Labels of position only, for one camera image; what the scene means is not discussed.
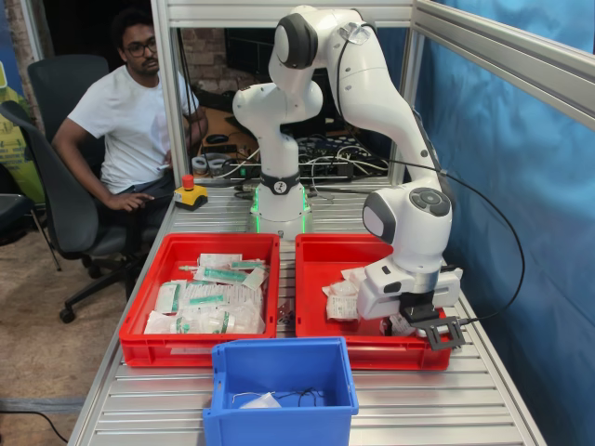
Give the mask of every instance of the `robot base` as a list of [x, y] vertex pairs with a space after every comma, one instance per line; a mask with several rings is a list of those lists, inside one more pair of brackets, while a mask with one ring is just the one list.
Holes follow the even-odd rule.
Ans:
[[285, 195], [275, 195], [269, 188], [258, 185], [250, 209], [249, 230], [279, 234], [286, 240], [312, 230], [312, 214], [306, 191], [301, 184]]
[[270, 221], [252, 214], [248, 221], [248, 232], [279, 234], [280, 238], [292, 241], [299, 234], [312, 232], [312, 213], [308, 212], [291, 221]]

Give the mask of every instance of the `blue curtain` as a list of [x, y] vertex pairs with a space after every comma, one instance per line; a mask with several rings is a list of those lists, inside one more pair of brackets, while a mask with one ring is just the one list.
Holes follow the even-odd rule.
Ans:
[[[593, 0], [443, 3], [593, 51]], [[387, 38], [385, 54], [398, 43]], [[522, 291], [485, 330], [546, 441], [595, 444], [595, 133], [435, 43], [416, 106], [443, 167], [488, 196], [522, 241]], [[510, 300], [521, 261], [489, 205], [453, 188], [445, 256], [465, 267], [463, 290], [481, 316]]]

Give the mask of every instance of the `brick wall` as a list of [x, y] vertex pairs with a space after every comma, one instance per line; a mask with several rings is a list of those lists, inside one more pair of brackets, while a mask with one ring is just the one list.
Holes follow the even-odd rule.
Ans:
[[182, 40], [193, 85], [223, 93], [258, 84], [252, 74], [227, 67], [222, 28], [185, 29]]

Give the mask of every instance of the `blue plastic box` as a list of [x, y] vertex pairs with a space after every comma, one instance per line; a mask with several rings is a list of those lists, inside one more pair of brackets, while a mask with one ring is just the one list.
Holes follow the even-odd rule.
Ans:
[[[211, 408], [203, 410], [207, 446], [349, 444], [359, 405], [342, 337], [221, 344], [213, 372]], [[281, 408], [240, 409], [268, 392]]]

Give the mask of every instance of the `aluminum table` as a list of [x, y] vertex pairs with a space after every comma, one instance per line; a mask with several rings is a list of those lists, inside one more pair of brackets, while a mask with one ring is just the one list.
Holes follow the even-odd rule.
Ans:
[[[369, 178], [349, 187], [389, 185], [386, 178]], [[168, 233], [246, 231], [250, 202], [235, 198], [233, 189], [208, 193], [209, 203], [196, 212], [170, 208], [139, 284]], [[324, 193], [329, 194], [332, 202], [312, 200], [313, 231], [365, 232], [365, 195]], [[295, 246], [290, 242], [281, 243], [279, 287], [279, 305], [293, 306]], [[462, 294], [446, 314], [474, 316]], [[446, 371], [353, 373], [360, 412], [352, 419], [350, 446], [545, 444], [481, 325], [463, 331], [467, 345], [453, 352]], [[292, 327], [279, 326], [279, 336], [291, 335]], [[204, 446], [202, 410], [210, 404], [211, 391], [210, 369], [126, 366], [116, 331], [69, 445]]]

